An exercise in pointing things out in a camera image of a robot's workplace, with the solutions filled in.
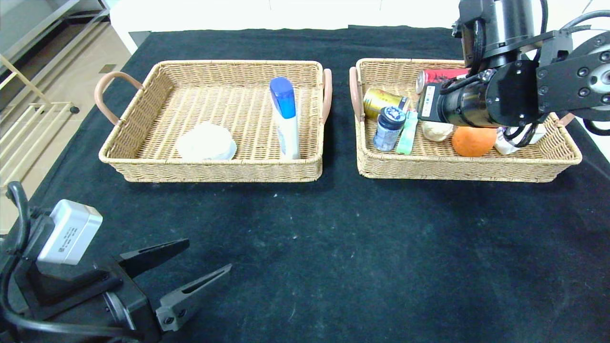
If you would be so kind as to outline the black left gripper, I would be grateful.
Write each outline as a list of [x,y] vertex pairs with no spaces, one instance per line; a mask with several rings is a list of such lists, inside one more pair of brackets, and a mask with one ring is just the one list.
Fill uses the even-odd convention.
[[88,270],[108,271],[122,284],[51,317],[51,321],[136,330],[143,334],[144,343],[158,343],[161,330],[176,332],[196,315],[206,297],[224,285],[233,267],[229,263],[166,293],[154,314],[150,300],[132,278],[168,262],[189,247],[190,240],[182,238],[124,252],[118,256],[118,263],[113,258],[93,263]]

